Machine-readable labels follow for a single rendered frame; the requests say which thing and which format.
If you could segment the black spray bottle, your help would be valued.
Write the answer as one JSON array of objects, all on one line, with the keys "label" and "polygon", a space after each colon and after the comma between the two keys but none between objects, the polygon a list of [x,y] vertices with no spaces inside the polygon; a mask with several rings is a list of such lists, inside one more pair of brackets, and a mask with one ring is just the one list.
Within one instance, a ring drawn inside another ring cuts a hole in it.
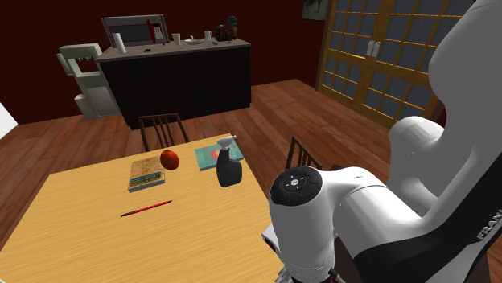
[{"label": "black spray bottle", "polygon": [[236,135],[223,137],[217,141],[221,146],[216,162],[218,182],[222,187],[230,187],[242,180],[242,165],[239,161],[230,158],[230,145]]}]

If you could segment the teal book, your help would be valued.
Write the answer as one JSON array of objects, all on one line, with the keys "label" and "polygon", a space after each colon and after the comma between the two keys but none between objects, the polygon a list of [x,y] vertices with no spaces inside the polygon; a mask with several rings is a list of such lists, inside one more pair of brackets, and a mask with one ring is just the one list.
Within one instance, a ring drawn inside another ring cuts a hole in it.
[{"label": "teal book", "polygon": [[[229,145],[229,157],[231,159],[240,161],[244,159],[242,152],[235,141]],[[216,167],[221,145],[215,144],[206,146],[195,150],[195,155],[200,171]]]}]

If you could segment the dark wooden chair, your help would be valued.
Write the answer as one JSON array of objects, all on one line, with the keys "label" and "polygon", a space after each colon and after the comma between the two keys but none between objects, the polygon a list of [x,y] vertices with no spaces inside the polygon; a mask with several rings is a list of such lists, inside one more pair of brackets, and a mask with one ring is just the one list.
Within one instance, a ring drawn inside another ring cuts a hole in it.
[{"label": "dark wooden chair", "polygon": [[140,116],[138,117],[138,124],[140,126],[140,132],[142,135],[142,142],[144,145],[144,149],[146,152],[150,150],[149,143],[146,138],[145,132],[145,121],[150,121],[150,123],[154,126],[154,130],[157,134],[158,141],[162,148],[169,147],[169,144],[174,145],[174,139],[172,137],[171,128],[169,126],[169,119],[173,118],[177,122],[180,131],[183,135],[184,141],[189,142],[187,133],[185,128],[181,122],[181,119],[178,113],[168,113],[168,114],[159,114],[159,115],[149,115],[149,116]]},{"label": "dark wooden chair", "polygon": [[317,158],[313,154],[310,154],[302,143],[295,136],[293,136],[291,138],[290,148],[286,159],[286,170],[290,169],[292,166],[295,148],[298,148],[298,166],[312,166],[318,170],[323,169],[323,165],[317,160]]}]

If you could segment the red apple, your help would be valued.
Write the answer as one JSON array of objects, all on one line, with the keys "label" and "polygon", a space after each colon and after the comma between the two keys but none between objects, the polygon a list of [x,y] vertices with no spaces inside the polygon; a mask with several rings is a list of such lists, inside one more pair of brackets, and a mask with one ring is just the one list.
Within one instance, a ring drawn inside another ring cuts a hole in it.
[{"label": "red apple", "polygon": [[166,170],[176,170],[179,167],[179,156],[172,150],[164,150],[160,154],[160,162]]}]

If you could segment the dark kitchen counter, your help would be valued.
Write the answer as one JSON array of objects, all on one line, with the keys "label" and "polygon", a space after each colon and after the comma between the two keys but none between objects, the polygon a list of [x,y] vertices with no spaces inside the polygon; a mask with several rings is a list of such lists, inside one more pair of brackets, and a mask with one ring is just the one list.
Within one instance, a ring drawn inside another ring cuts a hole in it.
[{"label": "dark kitchen counter", "polygon": [[125,45],[120,52],[112,43],[95,61],[131,129],[138,129],[140,116],[190,119],[250,106],[250,43],[176,43],[160,14],[101,21],[106,34],[120,34]]}]

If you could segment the tan book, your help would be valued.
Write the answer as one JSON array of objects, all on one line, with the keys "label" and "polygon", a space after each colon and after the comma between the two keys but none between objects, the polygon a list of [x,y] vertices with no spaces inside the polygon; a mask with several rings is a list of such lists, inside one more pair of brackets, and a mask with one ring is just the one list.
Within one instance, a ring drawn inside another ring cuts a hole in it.
[{"label": "tan book", "polygon": [[159,156],[133,162],[128,185],[129,193],[165,183],[164,167]]}]

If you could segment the red pen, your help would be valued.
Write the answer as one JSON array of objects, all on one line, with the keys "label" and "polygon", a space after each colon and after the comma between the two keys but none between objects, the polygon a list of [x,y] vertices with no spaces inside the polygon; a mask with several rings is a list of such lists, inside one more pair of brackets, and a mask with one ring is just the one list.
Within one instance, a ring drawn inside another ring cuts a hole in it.
[{"label": "red pen", "polygon": [[129,212],[126,212],[125,214],[122,214],[120,217],[126,217],[126,216],[133,215],[133,214],[136,214],[136,213],[139,213],[139,212],[142,212],[142,211],[150,210],[152,208],[161,207],[161,206],[166,205],[168,203],[172,203],[172,200],[164,201],[164,202],[161,202],[161,203],[156,203],[156,204],[150,205],[148,207],[143,207],[143,208],[139,208],[137,210],[129,211]]}]

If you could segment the wooden glass-pane door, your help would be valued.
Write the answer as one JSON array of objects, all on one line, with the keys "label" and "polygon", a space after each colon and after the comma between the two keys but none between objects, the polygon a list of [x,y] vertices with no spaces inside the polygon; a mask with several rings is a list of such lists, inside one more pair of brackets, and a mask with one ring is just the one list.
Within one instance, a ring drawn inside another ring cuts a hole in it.
[{"label": "wooden glass-pane door", "polygon": [[475,0],[329,0],[316,90],[391,127],[444,110],[432,55]]}]

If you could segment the wooden table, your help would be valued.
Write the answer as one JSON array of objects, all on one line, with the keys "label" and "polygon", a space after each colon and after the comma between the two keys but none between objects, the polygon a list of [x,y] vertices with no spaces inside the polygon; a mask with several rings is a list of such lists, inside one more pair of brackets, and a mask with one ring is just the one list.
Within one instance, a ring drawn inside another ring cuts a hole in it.
[{"label": "wooden table", "polygon": [[[174,147],[165,183],[129,193],[138,155],[50,175],[3,249],[5,283],[274,283],[282,262],[263,241],[266,197],[248,166],[221,187],[195,150]],[[126,217],[126,212],[172,200]]]}]

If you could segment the white water dispenser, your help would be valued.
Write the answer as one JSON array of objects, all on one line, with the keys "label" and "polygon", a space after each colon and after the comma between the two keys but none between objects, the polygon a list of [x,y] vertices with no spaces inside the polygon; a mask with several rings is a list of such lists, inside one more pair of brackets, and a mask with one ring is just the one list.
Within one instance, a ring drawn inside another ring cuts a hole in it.
[{"label": "white water dispenser", "polygon": [[100,71],[82,72],[78,61],[95,60],[101,54],[98,43],[66,45],[59,48],[56,56],[68,76],[73,76],[81,90],[74,98],[86,120],[108,117],[120,113],[109,91],[105,76]]}]

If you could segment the dark wall picture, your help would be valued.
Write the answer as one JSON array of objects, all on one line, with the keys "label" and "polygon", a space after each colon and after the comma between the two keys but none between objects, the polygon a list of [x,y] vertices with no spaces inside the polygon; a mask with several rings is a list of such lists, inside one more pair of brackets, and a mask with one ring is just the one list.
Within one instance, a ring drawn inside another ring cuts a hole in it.
[{"label": "dark wall picture", "polygon": [[329,0],[302,0],[302,18],[304,20],[324,21]]}]

